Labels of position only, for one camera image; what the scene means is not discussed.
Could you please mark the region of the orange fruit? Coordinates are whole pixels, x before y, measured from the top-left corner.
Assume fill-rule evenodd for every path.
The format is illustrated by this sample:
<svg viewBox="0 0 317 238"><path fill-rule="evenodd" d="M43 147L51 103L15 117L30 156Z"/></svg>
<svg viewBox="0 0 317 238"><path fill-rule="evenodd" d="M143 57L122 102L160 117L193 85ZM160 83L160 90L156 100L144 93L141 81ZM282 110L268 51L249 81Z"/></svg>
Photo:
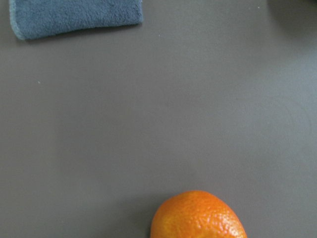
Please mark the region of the orange fruit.
<svg viewBox="0 0 317 238"><path fill-rule="evenodd" d="M201 190L166 200L151 223L151 238L246 238L235 212L221 199Z"/></svg>

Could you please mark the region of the grey folded cloth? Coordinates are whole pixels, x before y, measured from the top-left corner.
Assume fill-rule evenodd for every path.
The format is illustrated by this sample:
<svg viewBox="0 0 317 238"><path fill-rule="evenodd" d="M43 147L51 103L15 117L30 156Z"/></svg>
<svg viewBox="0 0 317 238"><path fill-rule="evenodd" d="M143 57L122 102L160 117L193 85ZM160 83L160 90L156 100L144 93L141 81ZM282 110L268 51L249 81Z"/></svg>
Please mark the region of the grey folded cloth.
<svg viewBox="0 0 317 238"><path fill-rule="evenodd" d="M20 40L143 22L140 0L11 0L9 16Z"/></svg>

